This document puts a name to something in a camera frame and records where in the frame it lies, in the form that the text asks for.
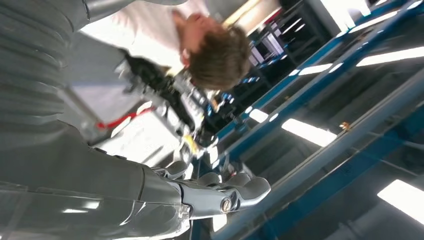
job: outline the red cable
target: red cable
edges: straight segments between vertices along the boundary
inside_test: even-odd
[[[156,109],[156,107],[152,106],[152,107],[144,109],[139,114],[137,114],[136,112],[130,112],[127,115],[120,117],[117,120],[109,122],[109,123],[99,122],[99,123],[97,123],[97,127],[100,128],[100,129],[113,129],[113,128],[118,127],[119,124],[123,123],[125,121],[125,119],[127,119],[129,117],[131,117],[131,119],[133,119],[137,116],[140,116],[140,115],[143,115],[143,114],[146,114],[146,113],[150,113],[155,109]]]

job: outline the man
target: man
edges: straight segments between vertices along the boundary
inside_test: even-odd
[[[206,15],[203,0],[176,7],[136,1],[82,31],[133,57],[186,68],[198,87],[228,90],[249,70],[249,41],[239,27],[225,29]]]

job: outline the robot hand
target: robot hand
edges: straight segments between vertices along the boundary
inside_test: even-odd
[[[250,179],[244,173],[225,183],[221,183],[219,176],[213,172],[198,180],[174,180],[174,177],[182,176],[184,171],[183,162],[175,162],[169,168],[156,168],[159,176],[171,177],[168,183],[179,188],[181,202],[191,208],[192,220],[248,209],[262,201],[271,191],[267,180],[262,177]]]

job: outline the brown hair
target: brown hair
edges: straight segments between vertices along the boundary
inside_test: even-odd
[[[250,46],[246,33],[237,26],[216,33],[210,32],[196,53],[190,53],[193,83],[209,90],[229,90],[250,69]]]

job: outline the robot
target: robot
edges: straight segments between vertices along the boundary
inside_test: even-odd
[[[150,168],[107,155],[57,120],[71,35],[131,2],[0,1],[2,240],[172,238],[189,220],[250,208],[270,192],[243,174],[177,180],[184,162]]]

